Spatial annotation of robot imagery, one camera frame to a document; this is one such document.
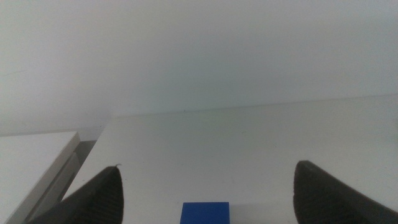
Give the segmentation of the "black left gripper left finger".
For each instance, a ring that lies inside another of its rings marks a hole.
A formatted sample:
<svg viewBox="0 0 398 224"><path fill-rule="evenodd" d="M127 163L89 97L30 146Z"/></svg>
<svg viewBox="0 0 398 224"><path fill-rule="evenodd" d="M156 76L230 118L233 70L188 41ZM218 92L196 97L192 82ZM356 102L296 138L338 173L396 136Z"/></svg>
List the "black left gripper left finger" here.
<svg viewBox="0 0 398 224"><path fill-rule="evenodd" d="M121 173L109 166L28 224L121 224L123 215Z"/></svg>

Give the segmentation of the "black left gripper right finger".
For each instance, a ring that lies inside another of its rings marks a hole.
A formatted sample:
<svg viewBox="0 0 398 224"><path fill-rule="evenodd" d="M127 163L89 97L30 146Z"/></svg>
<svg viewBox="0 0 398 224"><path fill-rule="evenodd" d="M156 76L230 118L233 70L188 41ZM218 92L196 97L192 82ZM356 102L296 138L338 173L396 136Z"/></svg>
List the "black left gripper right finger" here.
<svg viewBox="0 0 398 224"><path fill-rule="evenodd" d="M293 205L299 223L397 223L396 211L310 161L295 167Z"/></svg>

